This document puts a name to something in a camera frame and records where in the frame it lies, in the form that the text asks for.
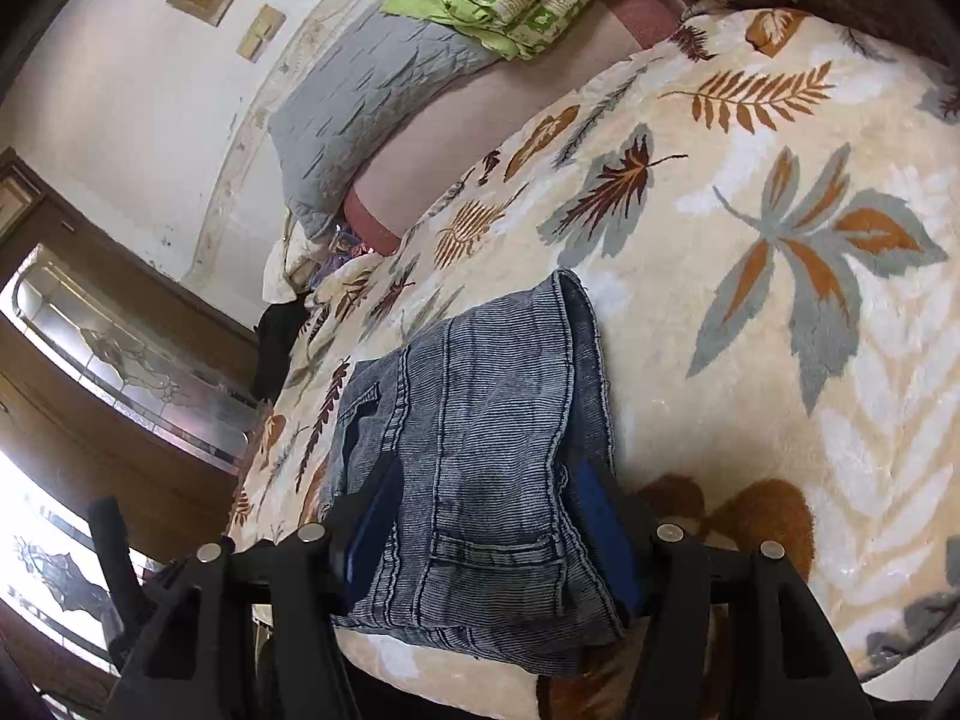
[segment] beige blanket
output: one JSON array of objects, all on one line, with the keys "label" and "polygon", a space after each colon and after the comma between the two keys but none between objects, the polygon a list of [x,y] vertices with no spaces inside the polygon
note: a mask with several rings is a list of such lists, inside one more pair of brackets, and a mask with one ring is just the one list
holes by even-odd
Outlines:
[{"label": "beige blanket", "polygon": [[[960,105],[938,66],[849,37],[790,10],[689,20],[532,119],[396,255],[323,284],[238,501],[239,547],[313,517],[357,361],[571,266],[598,314],[625,488],[711,543],[784,543],[861,675],[942,632],[960,590]],[[400,688],[538,717],[538,678],[514,666],[340,642]],[[543,680],[541,706],[616,716],[640,642]]]}]

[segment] wall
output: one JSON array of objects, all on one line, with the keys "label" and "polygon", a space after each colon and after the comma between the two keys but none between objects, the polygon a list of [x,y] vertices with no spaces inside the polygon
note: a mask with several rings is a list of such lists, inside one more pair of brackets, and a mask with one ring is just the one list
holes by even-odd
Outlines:
[{"label": "wall", "polygon": [[[235,0],[213,28],[166,0],[72,0],[0,106],[0,151],[16,148],[110,237],[182,279],[234,130],[318,1]],[[287,20],[251,64],[235,50],[263,4]],[[257,258],[282,223],[280,183],[268,177],[245,232]],[[262,259],[245,271],[242,293],[202,297],[251,325]]]}]

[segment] silver bolt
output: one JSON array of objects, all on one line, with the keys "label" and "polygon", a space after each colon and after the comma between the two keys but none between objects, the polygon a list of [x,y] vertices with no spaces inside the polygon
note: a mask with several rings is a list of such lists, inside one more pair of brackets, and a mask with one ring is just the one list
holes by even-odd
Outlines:
[{"label": "silver bolt", "polygon": [[304,543],[309,544],[311,541],[319,541],[326,536],[326,528],[319,522],[308,522],[299,531],[296,531],[296,536]]},{"label": "silver bolt", "polygon": [[224,550],[219,544],[204,544],[197,550],[197,560],[200,562],[214,562],[214,560],[217,560],[217,558],[223,554]]},{"label": "silver bolt", "polygon": [[779,541],[765,541],[760,544],[760,554],[770,560],[779,560],[786,555],[786,550]]},{"label": "silver bolt", "polygon": [[661,541],[666,541],[668,544],[675,544],[677,541],[681,541],[683,539],[683,528],[680,528],[679,525],[665,522],[656,529],[656,536]]}]

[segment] striped denim fabric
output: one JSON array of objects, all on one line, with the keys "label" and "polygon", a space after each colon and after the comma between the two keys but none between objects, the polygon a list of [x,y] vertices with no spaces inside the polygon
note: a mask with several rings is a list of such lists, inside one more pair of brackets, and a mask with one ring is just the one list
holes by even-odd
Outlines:
[{"label": "striped denim fabric", "polygon": [[403,464],[403,503],[370,592],[338,625],[549,676],[622,637],[628,614],[571,483],[583,459],[613,460],[596,323],[571,271],[360,362],[320,511],[381,451]]}]

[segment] gray pillow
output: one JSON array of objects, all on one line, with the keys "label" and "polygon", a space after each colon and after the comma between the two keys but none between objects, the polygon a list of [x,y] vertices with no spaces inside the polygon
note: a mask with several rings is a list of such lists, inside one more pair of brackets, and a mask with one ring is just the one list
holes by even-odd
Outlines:
[{"label": "gray pillow", "polygon": [[451,81],[500,58],[449,26],[379,7],[347,28],[267,127],[280,156],[284,199],[310,239],[339,210],[354,173],[404,119]]}]

